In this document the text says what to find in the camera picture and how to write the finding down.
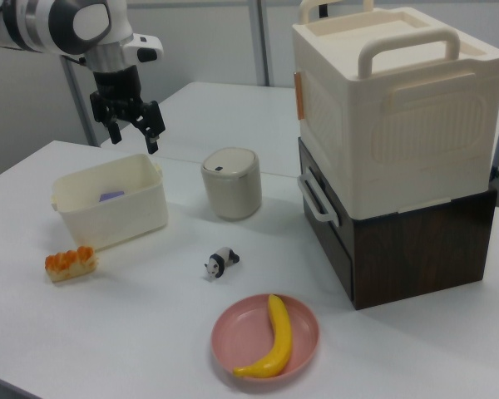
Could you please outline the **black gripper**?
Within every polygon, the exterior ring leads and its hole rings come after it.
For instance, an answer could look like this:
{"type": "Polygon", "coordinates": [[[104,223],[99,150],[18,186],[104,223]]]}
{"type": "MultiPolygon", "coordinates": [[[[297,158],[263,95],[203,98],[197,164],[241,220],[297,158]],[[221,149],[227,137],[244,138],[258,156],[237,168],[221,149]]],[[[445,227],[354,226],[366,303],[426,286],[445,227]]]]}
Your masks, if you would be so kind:
{"type": "Polygon", "coordinates": [[[115,72],[94,72],[93,76],[97,90],[90,94],[92,113],[95,121],[106,127],[111,143],[121,142],[118,117],[121,116],[122,103],[133,102],[130,122],[145,137],[148,153],[155,154],[159,150],[157,141],[166,125],[158,102],[143,102],[141,99],[137,66],[115,72]]]}

